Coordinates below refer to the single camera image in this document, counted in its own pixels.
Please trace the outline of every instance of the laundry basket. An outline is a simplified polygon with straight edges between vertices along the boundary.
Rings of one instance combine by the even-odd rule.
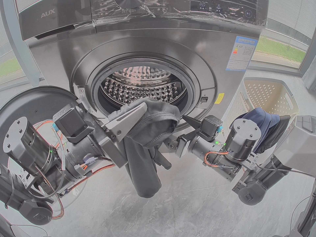
[[[230,124],[239,115],[257,107],[271,114],[290,115],[290,121],[299,113],[297,102],[285,82],[271,78],[245,77],[223,117],[226,119],[225,131],[228,131]]]

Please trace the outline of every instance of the energy label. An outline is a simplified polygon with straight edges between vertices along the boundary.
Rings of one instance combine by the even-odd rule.
[[[257,44],[257,39],[237,36],[226,70],[246,71]]]

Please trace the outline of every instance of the plastic wrap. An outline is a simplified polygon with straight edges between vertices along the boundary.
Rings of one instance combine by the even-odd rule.
[[[112,24],[141,17],[222,20],[264,28],[269,0],[145,0],[134,9],[120,7],[115,0],[90,0],[95,25]]]

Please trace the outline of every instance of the grass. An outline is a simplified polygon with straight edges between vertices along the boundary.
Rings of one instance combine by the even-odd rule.
[[[268,39],[265,36],[260,37],[256,51],[282,56],[290,61],[299,63],[303,61],[306,54],[300,49]]]
[[[20,71],[21,66],[18,60],[14,57],[0,64],[0,77]]]

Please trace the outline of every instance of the grey marble floor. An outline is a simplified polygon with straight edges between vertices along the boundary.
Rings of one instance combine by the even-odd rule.
[[[301,78],[252,70],[246,76],[283,80],[293,92],[300,114],[316,116],[316,98]],[[314,181],[290,173],[261,203],[247,206],[231,191],[231,184],[193,155],[166,157],[172,168],[158,167],[162,188],[153,198],[138,197],[125,170],[111,168],[89,179],[82,194],[66,208],[65,216],[44,228],[52,237],[284,236],[289,234],[295,206],[310,195]],[[303,209],[304,203],[297,211]],[[0,212],[12,223],[25,223],[13,210]],[[25,231],[32,237],[43,236],[40,231]]]

